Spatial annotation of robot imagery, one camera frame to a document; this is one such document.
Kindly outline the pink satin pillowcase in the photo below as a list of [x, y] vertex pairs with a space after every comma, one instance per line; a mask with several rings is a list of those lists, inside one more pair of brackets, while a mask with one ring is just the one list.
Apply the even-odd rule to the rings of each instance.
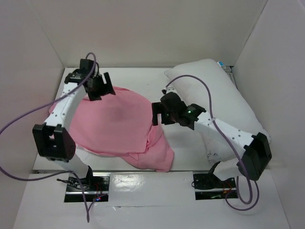
[[168, 172], [171, 149], [160, 125], [152, 124], [152, 104], [142, 95], [114, 87], [115, 95], [90, 101], [85, 96], [71, 121], [76, 145], [93, 154], [120, 157], [138, 169]]

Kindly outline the white pillow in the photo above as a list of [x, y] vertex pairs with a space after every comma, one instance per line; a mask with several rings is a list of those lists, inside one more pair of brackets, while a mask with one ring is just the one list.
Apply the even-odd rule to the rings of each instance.
[[242, 131], [270, 135], [263, 129], [254, 111], [237, 90], [225, 70], [212, 59], [177, 65], [165, 72], [172, 87], [187, 104], [197, 104]]

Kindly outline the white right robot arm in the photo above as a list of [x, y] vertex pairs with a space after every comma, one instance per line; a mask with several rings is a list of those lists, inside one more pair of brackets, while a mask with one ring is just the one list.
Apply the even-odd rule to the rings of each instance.
[[209, 170], [208, 182], [213, 187], [219, 187], [227, 179], [239, 176], [258, 181], [272, 159], [266, 135], [244, 132], [212, 118], [199, 105], [186, 105], [174, 92], [169, 92], [159, 102], [152, 103], [152, 116], [153, 125], [178, 123], [206, 134], [233, 150], [232, 159], [216, 162]]

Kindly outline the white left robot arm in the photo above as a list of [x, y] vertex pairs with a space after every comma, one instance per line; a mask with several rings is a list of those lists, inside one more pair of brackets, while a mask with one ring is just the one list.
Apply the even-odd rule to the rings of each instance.
[[77, 185], [83, 190], [91, 189], [97, 179], [91, 167], [76, 155], [76, 143], [69, 128], [84, 97], [98, 101], [107, 94], [115, 94], [109, 73], [100, 74], [95, 61], [81, 59], [79, 68], [65, 77], [62, 96], [55, 102], [49, 117], [32, 129], [39, 155], [72, 171]]

